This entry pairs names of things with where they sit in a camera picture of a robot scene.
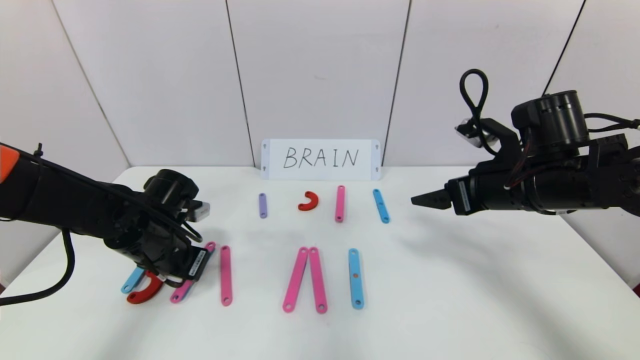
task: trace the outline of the plastic strip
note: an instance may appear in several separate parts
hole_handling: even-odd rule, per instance
[[[220,248],[220,301],[222,305],[229,306],[234,300],[231,288],[231,248]]]
[[[260,209],[260,217],[267,217],[267,195],[265,193],[261,193],[258,195],[258,204]]]
[[[324,314],[328,310],[328,306],[326,303],[326,294],[324,293],[320,253],[316,247],[309,248],[309,263],[311,265],[311,281],[314,285],[314,297],[316,298],[316,311]]]
[[[364,307],[362,291],[362,273],[360,272],[360,253],[358,249],[349,249],[349,283],[351,285],[351,305],[354,309]]]
[[[380,220],[383,223],[388,224],[391,218],[387,212],[385,201],[382,199],[382,193],[378,189],[373,190],[373,198],[376,199],[376,206],[378,207],[378,213],[380,213]]]
[[[282,309],[285,313],[290,313],[296,308],[298,292],[300,291],[300,284],[302,284],[302,275],[305,274],[305,267],[307,266],[308,252],[309,250],[306,247],[301,247],[298,251],[298,257],[296,258],[296,264],[293,266],[293,273],[291,274],[287,294],[282,304]]]
[[[344,185],[338,186],[338,194],[335,198],[335,221],[344,221]]]
[[[136,288],[136,286],[140,283],[140,281],[144,276],[145,276],[145,269],[141,268],[140,266],[137,266],[133,270],[131,275],[129,275],[129,278],[124,283],[124,285],[122,285],[122,287],[120,288],[120,291],[122,291],[123,294],[128,294],[132,292],[133,289]]]
[[[213,253],[216,250],[216,243],[210,241],[207,243],[207,245],[204,246],[204,248],[207,249],[208,252]],[[192,280],[184,281],[184,284],[182,284],[181,287],[173,291],[171,297],[169,298],[169,301],[173,302],[174,304],[182,301],[182,299],[184,299],[184,297],[189,293],[189,290],[191,289],[193,284],[194,282]]]
[[[146,270],[145,275],[151,279],[151,283],[140,291],[134,291],[127,296],[127,301],[130,304],[142,304],[148,301],[162,288],[164,283],[158,279],[151,271]]]

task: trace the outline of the white sign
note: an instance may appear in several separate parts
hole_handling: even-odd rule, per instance
[[[379,180],[377,140],[267,139],[261,145],[263,179]]]

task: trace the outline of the red curved piece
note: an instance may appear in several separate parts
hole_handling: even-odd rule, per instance
[[[305,192],[305,196],[311,199],[308,204],[300,204],[298,205],[298,210],[300,211],[309,211],[313,210],[318,206],[318,195],[314,192]]]
[[[130,304],[142,304],[145,301],[148,301],[162,288],[164,284],[162,280],[158,279],[154,273],[150,271],[145,271],[145,275],[151,279],[151,283],[145,289],[140,291],[134,291],[127,296],[127,301]]]

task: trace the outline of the black cable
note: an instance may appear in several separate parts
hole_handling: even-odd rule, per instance
[[[469,94],[467,93],[467,88],[465,86],[465,82],[469,75],[478,75],[478,77],[480,77],[480,80],[482,81],[482,94],[480,95],[480,101],[478,101],[477,106],[474,104],[473,101],[471,101],[471,98],[469,97]],[[487,79],[486,74],[484,72],[478,69],[470,69],[470,70],[467,70],[464,74],[462,74],[462,77],[460,78],[460,95],[462,95],[462,99],[464,99],[465,103],[469,107],[469,110],[471,110],[471,121],[473,121],[476,127],[476,130],[479,133],[478,137],[480,137],[480,142],[482,143],[482,146],[484,147],[485,150],[487,150],[487,152],[489,152],[489,154],[496,156],[498,155],[498,153],[495,150],[493,150],[489,146],[489,144],[486,142],[482,125],[480,125],[480,115],[482,113],[482,109],[484,108],[484,102],[486,101],[486,96],[488,92],[489,92],[489,79]]]
[[[187,224],[187,222],[186,222],[186,221],[185,221],[185,222],[183,222],[183,223],[182,223],[182,225],[184,225],[184,227],[186,227],[187,229],[189,229],[189,231],[191,231],[191,232],[192,232],[193,234],[195,234],[197,237],[199,237],[199,238],[201,238],[201,239],[202,239],[202,235],[200,235],[200,233],[199,233],[199,232],[197,232],[197,231],[196,231],[196,229],[193,229],[193,228],[191,227],[191,225]]]
[[[590,133],[604,133],[606,131],[612,130],[622,130],[622,129],[637,129],[640,127],[640,119],[635,120],[627,120],[621,117],[617,117],[614,115],[603,114],[603,113],[586,113],[584,114],[585,119],[604,119],[617,123],[616,125],[610,125],[606,127],[602,127],[600,129],[589,129]]]
[[[113,188],[111,186],[107,186],[107,185],[102,184],[102,183],[100,183],[98,181],[90,179],[89,177],[86,177],[84,175],[78,174],[77,172],[69,170],[69,169],[67,169],[65,167],[62,167],[62,166],[56,164],[56,163],[52,163],[52,162],[44,160],[42,158],[38,159],[37,156],[31,155],[28,152],[24,152],[24,151],[22,151],[20,149],[12,147],[11,145],[6,145],[5,143],[1,143],[1,142],[0,142],[0,145],[6,146],[6,147],[8,147],[10,149],[18,151],[21,156],[24,156],[25,158],[29,159],[30,161],[33,161],[35,163],[38,163],[39,161],[41,161],[42,164],[45,165],[46,167],[49,167],[49,168],[54,169],[56,171],[59,171],[62,174],[70,176],[70,177],[74,178],[75,180],[78,180],[78,181],[80,181],[80,182],[82,182],[84,184],[88,184],[90,186],[96,187],[96,188],[98,188],[98,189],[100,189],[100,190],[102,190],[104,192],[119,196],[120,198],[128,201],[129,203],[134,204],[134,205],[144,209],[151,217],[155,218],[156,220],[164,223],[168,227],[171,227],[173,230],[175,230],[178,235],[181,235],[181,236],[186,237],[186,238],[191,238],[192,240],[195,240],[197,242],[202,242],[202,238],[201,237],[199,237],[199,236],[197,236],[195,234],[192,234],[191,232],[189,232],[188,230],[183,228],[179,223],[177,224],[176,221],[174,221],[170,217],[162,214],[160,211],[152,208],[148,204],[145,204],[144,202],[138,200],[137,198],[135,198],[133,196],[130,196],[130,195],[126,194],[126,193],[123,193],[123,192],[121,192],[121,191],[119,191],[116,188]]]
[[[62,275],[60,281],[58,281],[54,286],[51,286],[46,290],[38,291],[37,293],[2,297],[0,298],[0,306],[44,299],[55,294],[67,284],[69,279],[71,279],[71,275],[74,273],[74,267],[76,266],[76,255],[74,253],[74,246],[71,244],[71,234],[69,233],[69,229],[62,229],[62,240],[65,244],[65,252],[67,253],[67,269],[65,270],[64,275]]]

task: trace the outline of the table surface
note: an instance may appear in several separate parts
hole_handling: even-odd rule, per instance
[[[159,167],[125,171],[141,190]],[[73,236],[76,270],[55,295],[0,313],[3,359],[638,359],[640,299],[559,217],[485,211],[457,217],[412,206],[463,167],[385,168],[378,182],[263,181],[243,167],[174,168],[200,187],[211,215],[195,228],[232,249],[234,302],[220,303],[220,255],[180,304],[164,287],[131,305],[120,287],[134,268],[102,240]],[[383,224],[372,190],[391,217]],[[297,209],[304,193],[318,207]],[[258,194],[269,216],[259,217]],[[304,276],[282,311],[298,249],[319,248],[328,311],[314,309]],[[351,307],[348,249],[360,250],[365,308]],[[62,275],[58,236],[5,296],[42,290]]]

